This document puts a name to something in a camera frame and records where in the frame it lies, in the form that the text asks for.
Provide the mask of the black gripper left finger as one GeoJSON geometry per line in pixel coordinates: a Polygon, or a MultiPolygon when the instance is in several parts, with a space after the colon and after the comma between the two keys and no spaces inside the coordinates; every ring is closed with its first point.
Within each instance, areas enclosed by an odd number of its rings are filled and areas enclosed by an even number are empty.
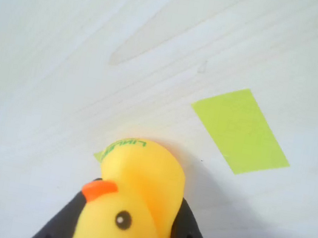
{"type": "Polygon", "coordinates": [[[91,238],[95,207],[80,191],[31,238],[91,238]]]}

